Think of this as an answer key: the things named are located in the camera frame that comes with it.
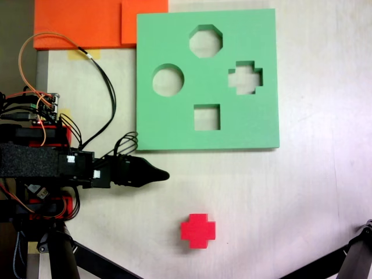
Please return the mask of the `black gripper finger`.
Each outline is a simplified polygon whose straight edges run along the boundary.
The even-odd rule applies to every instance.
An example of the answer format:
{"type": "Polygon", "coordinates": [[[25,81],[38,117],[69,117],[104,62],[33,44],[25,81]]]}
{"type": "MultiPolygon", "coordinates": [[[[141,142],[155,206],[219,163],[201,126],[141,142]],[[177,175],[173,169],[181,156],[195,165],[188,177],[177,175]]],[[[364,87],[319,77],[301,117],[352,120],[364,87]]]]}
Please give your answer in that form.
{"type": "Polygon", "coordinates": [[[142,184],[147,185],[154,182],[159,181],[166,181],[170,178],[170,174],[162,169],[159,169],[152,164],[150,164],[147,160],[142,160],[142,184]]]}

